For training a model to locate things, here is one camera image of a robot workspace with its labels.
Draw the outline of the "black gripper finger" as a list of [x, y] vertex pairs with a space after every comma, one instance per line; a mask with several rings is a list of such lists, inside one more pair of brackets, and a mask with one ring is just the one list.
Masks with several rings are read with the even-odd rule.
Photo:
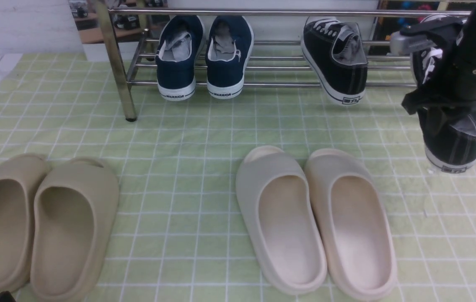
[[10, 291], [3, 291], [0, 293], [0, 302], [16, 302], [16, 299]]

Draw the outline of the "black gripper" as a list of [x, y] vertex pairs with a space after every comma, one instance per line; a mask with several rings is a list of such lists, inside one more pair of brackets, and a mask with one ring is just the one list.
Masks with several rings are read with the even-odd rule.
[[401, 103], [408, 114], [431, 109], [440, 115], [467, 115], [476, 110], [476, 96], [470, 96], [476, 75], [459, 48], [465, 23], [453, 16], [428, 16], [391, 35], [391, 53], [410, 55], [417, 82]]

